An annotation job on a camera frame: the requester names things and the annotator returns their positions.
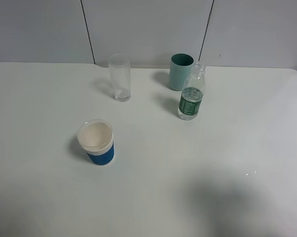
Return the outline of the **blue white paper cup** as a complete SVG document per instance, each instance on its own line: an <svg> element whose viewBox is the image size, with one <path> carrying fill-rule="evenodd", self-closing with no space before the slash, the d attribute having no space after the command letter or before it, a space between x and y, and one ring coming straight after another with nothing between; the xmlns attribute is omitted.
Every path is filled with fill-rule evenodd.
<svg viewBox="0 0 297 237"><path fill-rule="evenodd" d="M107 165L113 160L113 128L107 121L93 119L85 122L77 132L77 140L94 164Z"/></svg>

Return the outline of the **clear tall drinking glass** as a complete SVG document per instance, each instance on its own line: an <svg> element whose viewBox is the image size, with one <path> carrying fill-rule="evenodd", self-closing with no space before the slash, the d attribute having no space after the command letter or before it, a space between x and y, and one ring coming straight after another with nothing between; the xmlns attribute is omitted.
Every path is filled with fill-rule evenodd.
<svg viewBox="0 0 297 237"><path fill-rule="evenodd" d="M126 102L131 97L130 60L123 54L115 54L108 59L114 99Z"/></svg>

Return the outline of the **clear bottle green label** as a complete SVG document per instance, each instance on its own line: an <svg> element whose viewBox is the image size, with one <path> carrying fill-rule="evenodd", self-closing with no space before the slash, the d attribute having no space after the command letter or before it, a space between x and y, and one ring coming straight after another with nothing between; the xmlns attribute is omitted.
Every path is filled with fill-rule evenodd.
<svg viewBox="0 0 297 237"><path fill-rule="evenodd" d="M198 115L206 87L205 72L204 65L195 63L183 85L178 106L178 116L182 120L192 120Z"/></svg>

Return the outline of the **teal cylindrical cup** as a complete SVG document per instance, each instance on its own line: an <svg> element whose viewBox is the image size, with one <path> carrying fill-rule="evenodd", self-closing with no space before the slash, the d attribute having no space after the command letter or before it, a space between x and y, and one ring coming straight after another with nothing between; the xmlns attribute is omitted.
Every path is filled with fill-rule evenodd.
<svg viewBox="0 0 297 237"><path fill-rule="evenodd" d="M175 91L181 91L185 80L191 73L194 59L188 54L179 53L171 57L169 85Z"/></svg>

